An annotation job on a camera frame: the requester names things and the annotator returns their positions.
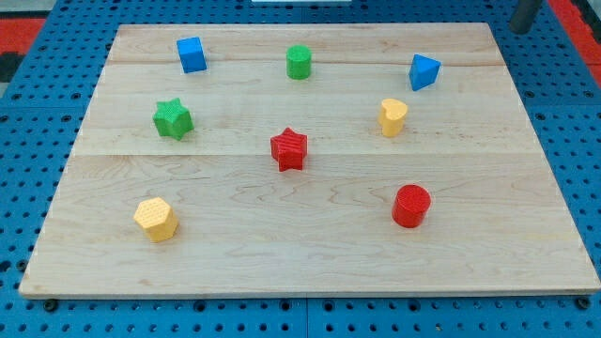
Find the wooden plank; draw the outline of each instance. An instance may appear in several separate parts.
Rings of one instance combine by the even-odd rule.
[[[203,37],[209,72],[181,74],[173,48],[189,35]],[[285,77],[290,40],[319,51],[308,81]],[[442,56],[444,70],[434,88],[412,92],[408,60],[420,47]],[[479,23],[122,26],[20,291],[34,299],[593,293],[594,267],[495,55]],[[150,119],[157,100],[175,96],[196,123],[181,142],[156,136]],[[376,122],[386,97],[409,105],[393,139]],[[279,173],[270,157],[269,138],[288,125],[309,135],[302,172]],[[421,227],[405,229],[391,206],[412,182],[434,204]],[[180,220],[159,244],[131,220],[154,196]]]

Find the green star block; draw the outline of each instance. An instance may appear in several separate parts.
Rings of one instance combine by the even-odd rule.
[[[152,119],[160,136],[171,136],[178,141],[186,132],[194,129],[190,111],[181,105],[179,98],[157,102],[157,113]]]

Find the blue cube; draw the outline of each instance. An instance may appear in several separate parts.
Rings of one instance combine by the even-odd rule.
[[[207,69],[203,45],[199,37],[178,40],[177,52],[185,73]]]
[[[427,85],[433,84],[439,75],[439,69],[440,61],[415,54],[409,71],[413,91],[418,91]]]

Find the colored block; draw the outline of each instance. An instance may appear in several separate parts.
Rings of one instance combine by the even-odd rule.
[[[285,54],[286,74],[295,80],[306,79],[311,75],[311,50],[304,45],[288,48]]]
[[[413,91],[418,91],[436,81],[439,75],[440,62],[419,54],[413,56],[409,79]]]
[[[173,208],[160,197],[141,202],[133,219],[153,242],[171,238],[178,225]]]
[[[302,170],[307,156],[307,136],[286,128],[282,134],[271,137],[271,156],[278,161],[281,172]]]
[[[199,37],[178,40],[177,52],[185,73],[207,69],[207,61]]]
[[[194,129],[190,111],[181,105],[179,98],[157,102],[157,112],[152,119],[160,136],[171,136],[178,141]]]
[[[405,126],[408,106],[395,99],[384,99],[380,104],[378,123],[382,126],[382,135],[396,136]]]
[[[403,186],[394,199],[393,220],[406,228],[417,227],[424,220],[431,203],[426,189],[414,184]]]

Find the red star block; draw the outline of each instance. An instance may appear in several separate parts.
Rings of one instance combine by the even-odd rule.
[[[307,156],[307,135],[286,128],[282,134],[271,137],[271,156],[280,164],[280,171],[302,170],[302,160]]]

